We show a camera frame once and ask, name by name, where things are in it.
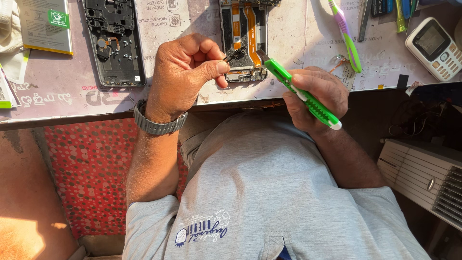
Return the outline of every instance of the red polka dot fabric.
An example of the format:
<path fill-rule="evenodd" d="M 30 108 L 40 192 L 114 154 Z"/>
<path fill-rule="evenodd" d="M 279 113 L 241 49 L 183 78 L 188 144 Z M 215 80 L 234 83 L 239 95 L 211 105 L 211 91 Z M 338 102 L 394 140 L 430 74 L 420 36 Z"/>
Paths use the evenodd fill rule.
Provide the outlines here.
<path fill-rule="evenodd" d="M 125 234 L 124 180 L 137 126 L 132 118 L 45 127 L 58 194 L 78 239 Z M 188 169 L 178 151 L 181 199 Z"/>

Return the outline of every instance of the man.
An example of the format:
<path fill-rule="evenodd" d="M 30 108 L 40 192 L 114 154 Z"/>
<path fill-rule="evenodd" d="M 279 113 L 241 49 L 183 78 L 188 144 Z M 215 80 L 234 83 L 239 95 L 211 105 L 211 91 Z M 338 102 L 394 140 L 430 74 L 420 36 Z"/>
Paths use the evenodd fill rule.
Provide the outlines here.
<path fill-rule="evenodd" d="M 184 117 L 208 80 L 225 88 L 224 57 L 200 34 L 162 44 L 145 120 Z M 290 73 L 338 118 L 346 113 L 348 91 L 335 76 L 315 67 Z M 364 150 L 293 93 L 283 98 L 293 124 L 241 113 L 186 138 L 183 146 L 200 143 L 182 147 L 190 171 L 181 203 L 172 196 L 178 131 L 151 135 L 139 124 L 124 259 L 429 259 Z"/>

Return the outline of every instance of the black tape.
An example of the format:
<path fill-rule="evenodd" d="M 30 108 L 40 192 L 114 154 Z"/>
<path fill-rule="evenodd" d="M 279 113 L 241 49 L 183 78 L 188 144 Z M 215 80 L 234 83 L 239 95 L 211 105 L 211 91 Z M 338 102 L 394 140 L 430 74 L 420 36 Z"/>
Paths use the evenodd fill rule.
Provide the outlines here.
<path fill-rule="evenodd" d="M 409 75 L 400 74 L 400 77 L 398 78 L 398 83 L 396 84 L 396 88 L 406 88 L 408 79 Z"/>

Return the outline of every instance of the air cooler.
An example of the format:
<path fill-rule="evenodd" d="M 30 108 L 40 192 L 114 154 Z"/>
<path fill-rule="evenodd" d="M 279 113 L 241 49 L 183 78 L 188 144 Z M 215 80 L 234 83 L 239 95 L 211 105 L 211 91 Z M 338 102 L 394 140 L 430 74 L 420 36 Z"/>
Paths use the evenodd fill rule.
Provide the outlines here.
<path fill-rule="evenodd" d="M 388 139 L 377 166 L 392 188 L 462 231 L 461 152 Z"/>

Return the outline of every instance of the wristwatch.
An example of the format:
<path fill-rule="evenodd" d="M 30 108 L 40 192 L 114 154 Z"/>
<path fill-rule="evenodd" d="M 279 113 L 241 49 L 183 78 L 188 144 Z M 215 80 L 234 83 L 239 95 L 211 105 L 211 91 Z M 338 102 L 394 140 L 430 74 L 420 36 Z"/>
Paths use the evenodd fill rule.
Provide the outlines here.
<path fill-rule="evenodd" d="M 144 116 L 145 112 L 146 99 L 142 99 L 138 101 L 138 103 L 136 104 L 133 116 L 135 117 L 135 122 L 138 125 L 138 127 L 141 128 L 141 130 L 143 130 L 144 132 L 151 135 L 164 135 L 168 133 L 173 133 L 183 127 L 184 121 L 186 121 L 186 117 L 188 117 L 188 112 L 185 112 L 173 122 L 166 124 L 158 124 L 147 119 Z"/>

